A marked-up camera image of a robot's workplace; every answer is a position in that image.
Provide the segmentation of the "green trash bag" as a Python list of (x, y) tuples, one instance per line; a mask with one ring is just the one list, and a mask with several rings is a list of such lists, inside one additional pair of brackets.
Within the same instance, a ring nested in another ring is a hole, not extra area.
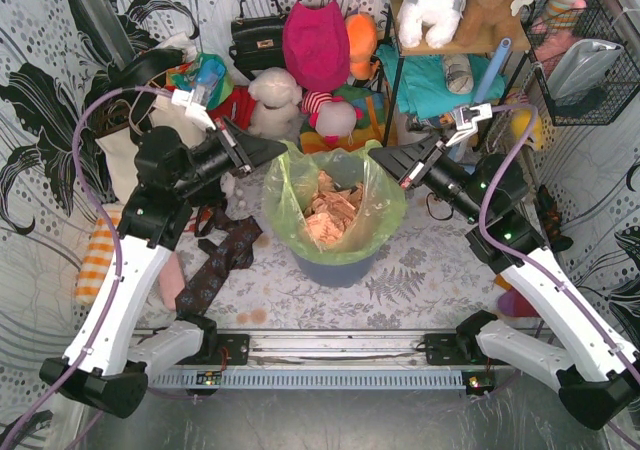
[[(274, 233), (298, 256), (319, 264), (350, 264), (376, 253), (396, 232), (407, 208), (404, 190), (368, 155), (380, 143), (369, 140), (354, 152), (314, 154), (303, 154), (290, 142), (286, 145), (287, 152), (271, 162), (263, 187), (262, 209)], [(303, 215), (321, 170), (338, 187), (364, 185), (354, 223), (337, 244), (329, 246), (311, 239)]]

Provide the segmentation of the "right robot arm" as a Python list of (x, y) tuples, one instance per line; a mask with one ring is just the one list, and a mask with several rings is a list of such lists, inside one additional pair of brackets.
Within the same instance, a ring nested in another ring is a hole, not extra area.
[(402, 188), (424, 185), (465, 217), (476, 258), (517, 290), (560, 342), (547, 344), (480, 310), (451, 336), (447, 347), (454, 357), (521, 370), (554, 390), (568, 413), (592, 430), (602, 429), (638, 398), (638, 349), (581, 295), (539, 232), (517, 211), (528, 190), (517, 162), (491, 154), (467, 172), (435, 137), (368, 154)]

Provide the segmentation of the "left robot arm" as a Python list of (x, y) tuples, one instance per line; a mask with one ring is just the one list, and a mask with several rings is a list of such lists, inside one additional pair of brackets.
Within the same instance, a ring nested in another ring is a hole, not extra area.
[[(253, 262), (262, 230), (252, 217), (231, 220), (220, 180), (242, 177), (286, 153), (284, 143), (252, 136), (226, 118), (187, 147), (177, 131), (143, 134), (134, 158), (138, 184), (122, 211), (112, 262), (85, 322), (63, 356), (44, 361), (39, 376), (65, 397), (119, 418), (129, 417), (151, 381), (179, 363), (226, 365), (230, 350), (205, 313), (232, 270)], [(166, 329), (136, 346), (131, 338), (156, 282), (197, 205), (213, 210), (227, 236), (206, 244), (209, 258), (176, 300)]]

